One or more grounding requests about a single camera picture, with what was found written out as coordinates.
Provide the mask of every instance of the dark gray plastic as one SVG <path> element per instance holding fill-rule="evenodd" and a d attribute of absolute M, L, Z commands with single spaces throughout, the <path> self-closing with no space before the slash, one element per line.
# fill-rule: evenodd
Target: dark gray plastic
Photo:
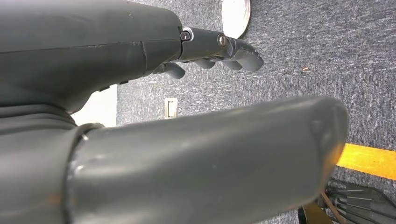
<path fill-rule="evenodd" d="M 0 108 L 0 223 L 64 224 L 69 154 L 84 132 L 58 108 Z"/>
<path fill-rule="evenodd" d="M 76 224 L 248 224 L 313 201 L 347 137 L 347 112 L 300 97 L 98 129 L 75 152 Z"/>
<path fill-rule="evenodd" d="M 171 11 L 124 0 L 0 0 L 0 106 L 67 112 L 179 58 Z"/>

